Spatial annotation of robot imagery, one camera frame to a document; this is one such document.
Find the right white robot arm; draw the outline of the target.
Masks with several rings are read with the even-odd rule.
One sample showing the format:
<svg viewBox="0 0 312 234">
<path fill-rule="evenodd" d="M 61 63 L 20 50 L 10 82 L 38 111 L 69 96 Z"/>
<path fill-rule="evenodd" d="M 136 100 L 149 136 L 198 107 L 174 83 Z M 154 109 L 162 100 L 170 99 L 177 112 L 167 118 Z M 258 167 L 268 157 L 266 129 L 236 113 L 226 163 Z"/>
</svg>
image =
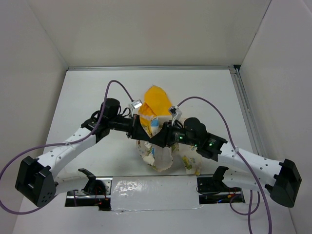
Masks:
<svg viewBox="0 0 312 234">
<path fill-rule="evenodd" d="M 224 191 L 230 181 L 235 181 L 241 188 L 267 193 L 284 207 L 294 207 L 302 178 L 296 164 L 289 159 L 271 160 L 233 146 L 226 139 L 207 132 L 206 126 L 195 117 L 186 119 L 182 128 L 165 122 L 160 132 L 148 141 L 159 147 L 170 147 L 175 143 L 193 146 L 204 158 L 251 173 L 236 179 L 236 173 L 222 169 L 221 175 L 213 178 L 213 186 L 218 191 Z"/>
</svg>

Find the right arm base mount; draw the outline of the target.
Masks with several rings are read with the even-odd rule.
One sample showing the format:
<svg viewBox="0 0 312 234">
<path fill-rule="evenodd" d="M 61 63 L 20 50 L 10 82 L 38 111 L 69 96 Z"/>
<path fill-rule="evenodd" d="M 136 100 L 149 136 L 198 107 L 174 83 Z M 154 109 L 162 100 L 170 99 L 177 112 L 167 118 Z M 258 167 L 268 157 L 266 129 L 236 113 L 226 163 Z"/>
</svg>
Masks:
<svg viewBox="0 0 312 234">
<path fill-rule="evenodd" d="M 225 204 L 245 202 L 242 190 L 237 187 L 229 187 L 223 182 L 228 167 L 220 166 L 213 175 L 200 175 L 197 177 L 199 204 Z"/>
</svg>

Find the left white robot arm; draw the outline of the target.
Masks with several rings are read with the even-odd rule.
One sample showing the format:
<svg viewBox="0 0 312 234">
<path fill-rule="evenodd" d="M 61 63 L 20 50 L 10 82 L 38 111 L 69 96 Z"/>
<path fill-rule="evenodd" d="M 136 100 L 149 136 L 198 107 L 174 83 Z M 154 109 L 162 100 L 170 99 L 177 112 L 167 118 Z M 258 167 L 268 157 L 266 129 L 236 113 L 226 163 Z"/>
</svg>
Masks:
<svg viewBox="0 0 312 234">
<path fill-rule="evenodd" d="M 85 150 L 95 146 L 111 130 L 125 132 L 132 139 L 146 140 L 139 116 L 134 110 L 142 106 L 141 100 L 129 104 L 130 114 L 120 113 L 120 102 L 106 99 L 78 130 L 61 143 L 50 144 L 52 150 L 36 158 L 27 156 L 19 166 L 15 188 L 36 207 L 47 205 L 58 194 L 80 189 L 84 194 L 96 190 L 96 176 L 84 168 L 76 175 L 58 177 L 61 170 Z"/>
</svg>

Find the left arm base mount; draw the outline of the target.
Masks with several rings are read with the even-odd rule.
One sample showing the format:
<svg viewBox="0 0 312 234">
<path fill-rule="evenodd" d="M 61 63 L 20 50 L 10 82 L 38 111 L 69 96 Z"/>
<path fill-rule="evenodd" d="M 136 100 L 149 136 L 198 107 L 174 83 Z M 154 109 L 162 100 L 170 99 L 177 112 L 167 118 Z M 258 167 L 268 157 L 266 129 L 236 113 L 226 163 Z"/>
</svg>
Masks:
<svg viewBox="0 0 312 234">
<path fill-rule="evenodd" d="M 100 211 L 111 211 L 112 177 L 96 177 L 87 169 L 78 169 L 87 178 L 81 189 L 68 191 L 65 207 L 97 207 Z"/>
</svg>

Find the yellow and cream baby jacket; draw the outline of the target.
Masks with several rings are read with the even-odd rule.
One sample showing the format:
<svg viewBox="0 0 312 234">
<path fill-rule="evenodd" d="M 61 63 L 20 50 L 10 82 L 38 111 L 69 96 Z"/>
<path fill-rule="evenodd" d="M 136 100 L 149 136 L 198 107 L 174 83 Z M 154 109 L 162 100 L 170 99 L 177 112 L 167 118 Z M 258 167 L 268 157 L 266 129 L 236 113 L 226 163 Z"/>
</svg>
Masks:
<svg viewBox="0 0 312 234">
<path fill-rule="evenodd" d="M 147 90 L 138 114 L 148 137 L 155 137 L 160 133 L 164 122 L 172 119 L 169 113 L 171 106 L 162 88 L 153 85 Z M 195 151 L 194 146 L 175 143 L 173 146 L 161 148 L 147 141 L 137 140 L 136 150 L 143 161 L 159 173 L 171 168 L 175 158 L 183 163 L 186 174 L 198 176 L 201 173 L 202 156 Z"/>
</svg>

